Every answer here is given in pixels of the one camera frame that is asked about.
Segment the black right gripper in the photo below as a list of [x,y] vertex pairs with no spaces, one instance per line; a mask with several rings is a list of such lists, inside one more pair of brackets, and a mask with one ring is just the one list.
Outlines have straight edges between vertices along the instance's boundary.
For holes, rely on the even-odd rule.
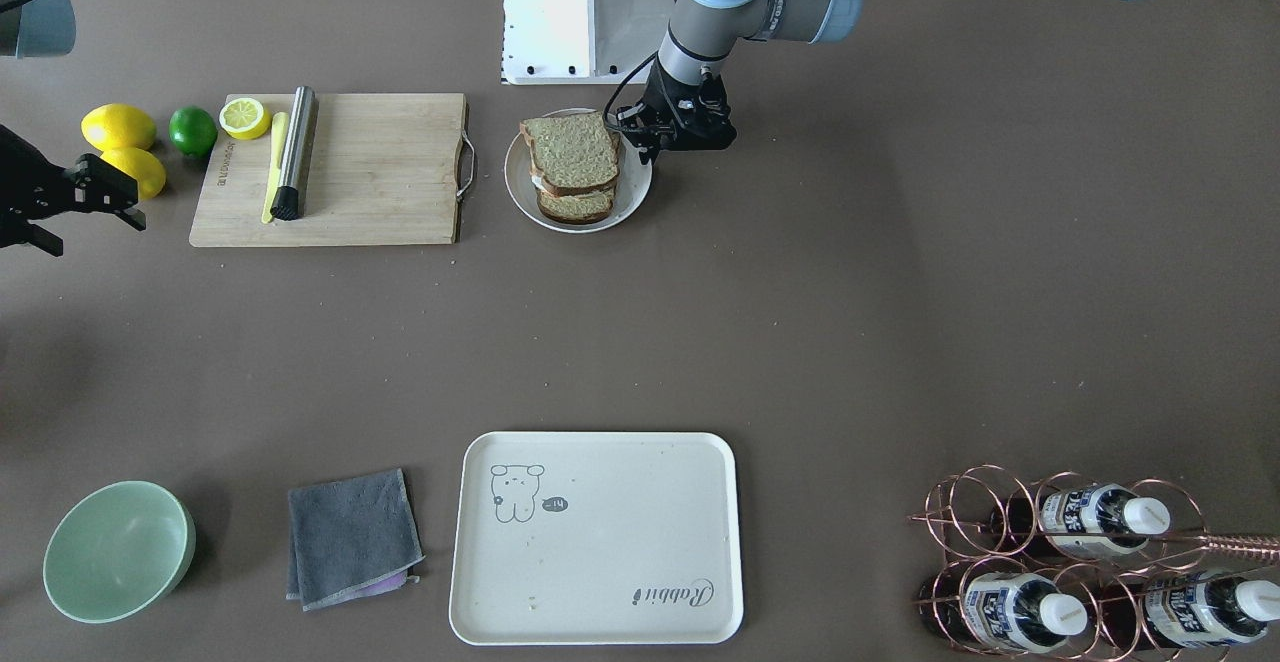
[[1,128],[1,247],[33,246],[64,254],[63,239],[36,223],[67,213],[111,214],[142,232],[138,183],[95,152],[72,166],[51,164],[32,143]]

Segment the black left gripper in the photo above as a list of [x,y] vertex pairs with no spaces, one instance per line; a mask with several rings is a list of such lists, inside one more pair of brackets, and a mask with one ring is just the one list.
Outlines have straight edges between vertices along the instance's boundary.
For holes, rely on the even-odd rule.
[[614,110],[614,128],[641,165],[650,165],[664,151],[728,149],[737,137],[730,111],[721,77],[704,73],[699,83],[685,85],[655,61],[640,101]]

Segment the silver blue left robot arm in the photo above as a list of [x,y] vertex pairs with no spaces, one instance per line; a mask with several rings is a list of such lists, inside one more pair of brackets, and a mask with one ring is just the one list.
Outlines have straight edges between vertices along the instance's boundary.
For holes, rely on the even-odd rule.
[[608,102],[603,123],[645,165],[660,152],[726,150],[737,132],[722,70],[736,44],[838,42],[856,26],[863,1],[676,0],[662,42],[646,58],[643,97]]

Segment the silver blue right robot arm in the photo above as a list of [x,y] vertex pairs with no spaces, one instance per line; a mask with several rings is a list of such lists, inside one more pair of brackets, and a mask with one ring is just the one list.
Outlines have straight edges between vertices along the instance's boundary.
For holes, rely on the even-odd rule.
[[[1,42],[5,58],[67,55],[76,42],[76,15],[70,0],[3,0]],[[38,222],[68,213],[110,214],[136,230],[143,230],[146,216],[138,210],[138,202],[140,188],[133,175],[116,169],[96,152],[84,152],[70,166],[59,166],[3,125],[3,247],[31,246],[55,257],[63,256],[63,239]]]

